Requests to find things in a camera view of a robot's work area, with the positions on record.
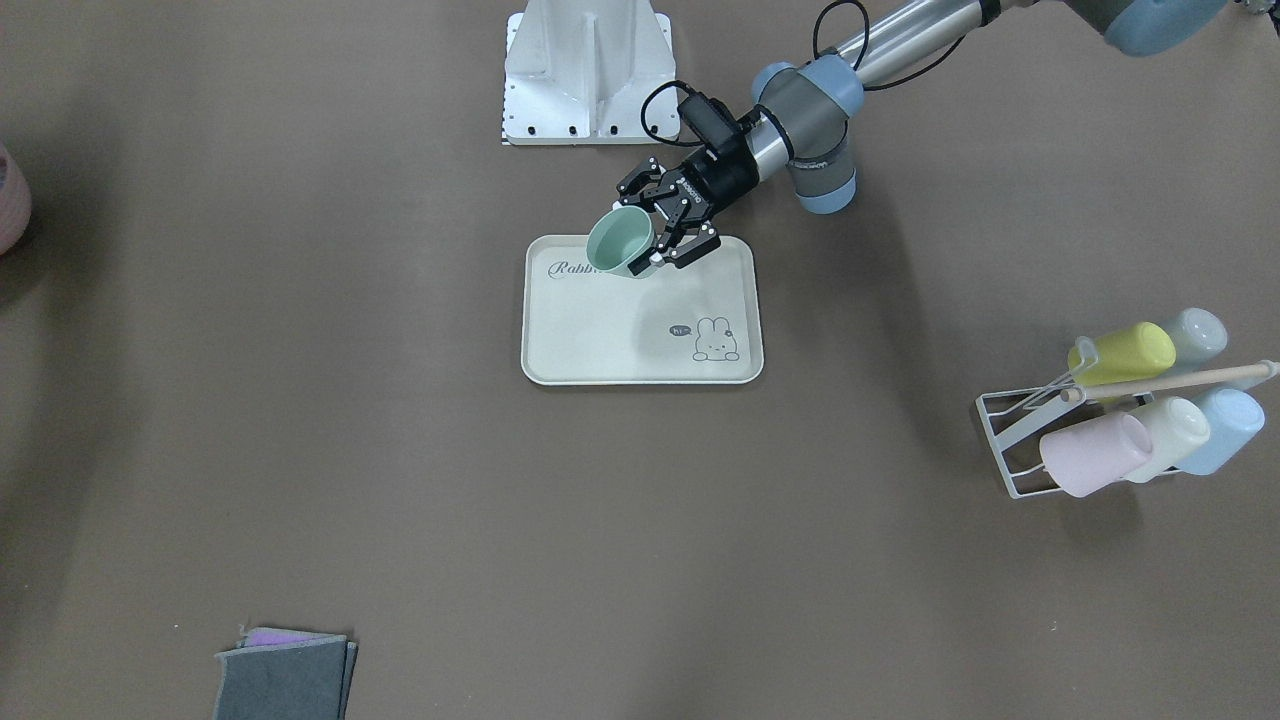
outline white tray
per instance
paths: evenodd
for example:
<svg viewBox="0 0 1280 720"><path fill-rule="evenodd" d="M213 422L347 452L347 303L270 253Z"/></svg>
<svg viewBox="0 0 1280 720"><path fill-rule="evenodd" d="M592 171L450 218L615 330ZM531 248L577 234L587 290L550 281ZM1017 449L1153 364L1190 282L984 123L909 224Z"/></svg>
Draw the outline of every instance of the white tray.
<svg viewBox="0 0 1280 720"><path fill-rule="evenodd" d="M764 369L751 249L736 237L685 269L599 273L585 234L525 256L520 364L544 386L741 384Z"/></svg>

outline pink cup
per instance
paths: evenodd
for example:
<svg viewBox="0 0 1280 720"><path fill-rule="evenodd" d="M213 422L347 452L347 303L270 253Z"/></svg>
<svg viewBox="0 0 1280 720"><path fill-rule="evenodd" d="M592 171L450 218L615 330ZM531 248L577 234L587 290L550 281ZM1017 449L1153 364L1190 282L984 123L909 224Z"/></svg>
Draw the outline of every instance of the pink cup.
<svg viewBox="0 0 1280 720"><path fill-rule="evenodd" d="M1044 470L1073 497L1119 482L1151 455L1151 432L1128 413L1108 413L1041 438Z"/></svg>
<svg viewBox="0 0 1280 720"><path fill-rule="evenodd" d="M0 255L13 247L31 220L31 188L27 178L0 145Z"/></svg>

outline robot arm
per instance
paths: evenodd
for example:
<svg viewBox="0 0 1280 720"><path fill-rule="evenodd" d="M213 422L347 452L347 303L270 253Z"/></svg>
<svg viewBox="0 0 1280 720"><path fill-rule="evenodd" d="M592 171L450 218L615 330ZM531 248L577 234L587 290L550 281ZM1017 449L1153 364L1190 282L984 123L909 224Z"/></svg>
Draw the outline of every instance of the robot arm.
<svg viewBox="0 0 1280 720"><path fill-rule="evenodd" d="M600 247L598 237L594 245L588 245L588 259L599 270L630 277L641 277L663 264L684 268L719 247L712 219L783 168L806 210L827 214L845 208L856 192L849 119L861 108L865 91L896 85L888 83L890 78L957 44L1002 12L1034 1L910 0L803 68L790 63L764 68L751 83L755 105L736 119L719 100L680 81L669 83L686 94L677 113L698 136L698 142L691 143L695 150L669 170L654 158L640 163L617 184L614 206L614 213L626 206L640 208L662 229L644 238L616 234L603 238L623 249L600 254L609 258L605 263L593 254L593 247ZM1065 1L1108 44L1134 56L1181 42L1226 4L1226 0ZM616 223L602 220L596 228L603 225ZM604 266L618 258L623 259L621 264Z"/></svg>

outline cup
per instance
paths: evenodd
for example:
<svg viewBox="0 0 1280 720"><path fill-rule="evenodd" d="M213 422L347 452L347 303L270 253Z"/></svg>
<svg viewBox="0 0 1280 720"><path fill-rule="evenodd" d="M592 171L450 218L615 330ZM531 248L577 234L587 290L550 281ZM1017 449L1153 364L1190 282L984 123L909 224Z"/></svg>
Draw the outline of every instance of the cup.
<svg viewBox="0 0 1280 720"><path fill-rule="evenodd" d="M1041 459L1057 487L1073 497L1119 482L1151 460L1151 433L1128 413L1108 413L1041 438Z"/></svg>
<svg viewBox="0 0 1280 720"><path fill-rule="evenodd" d="M0 255L17 245L31 220L31 188L18 164L0 145Z"/></svg>
<svg viewBox="0 0 1280 720"><path fill-rule="evenodd" d="M1174 365L1178 354L1169 333L1155 323L1138 323L1132 328L1094 338L1098 364L1075 375L1082 386L1100 386L1155 378ZM1080 364L1080 352L1071 348L1068 369Z"/></svg>
<svg viewBox="0 0 1280 720"><path fill-rule="evenodd" d="M1175 318L1160 323L1174 341L1178 354L1170 375L1193 373L1226 348L1226 325L1217 315L1199 307L1188 307Z"/></svg>
<svg viewBox="0 0 1280 720"><path fill-rule="evenodd" d="M1125 473L1124 479L1146 483L1178 465L1208 442L1208 418L1185 397L1161 397L1133 411L1151 433L1151 460Z"/></svg>
<svg viewBox="0 0 1280 720"><path fill-rule="evenodd" d="M1178 469L1192 475L1216 473L1267 421L1257 400L1231 387L1213 388L1192 402L1208 418L1210 427L1208 442L1178 461Z"/></svg>
<svg viewBox="0 0 1280 720"><path fill-rule="evenodd" d="M614 208L604 214L586 238L586 261L602 273L623 278L646 278L658 269L648 265L639 275L627 268L653 247L653 222L649 213L635 205Z"/></svg>

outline pink basket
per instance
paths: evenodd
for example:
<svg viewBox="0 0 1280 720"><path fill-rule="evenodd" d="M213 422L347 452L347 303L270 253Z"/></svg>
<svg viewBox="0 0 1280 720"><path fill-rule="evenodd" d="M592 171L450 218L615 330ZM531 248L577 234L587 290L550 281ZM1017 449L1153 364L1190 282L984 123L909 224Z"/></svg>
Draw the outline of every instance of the pink basket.
<svg viewBox="0 0 1280 720"><path fill-rule="evenodd" d="M18 164L0 145L0 254L6 252L27 229L31 220L31 188Z"/></svg>

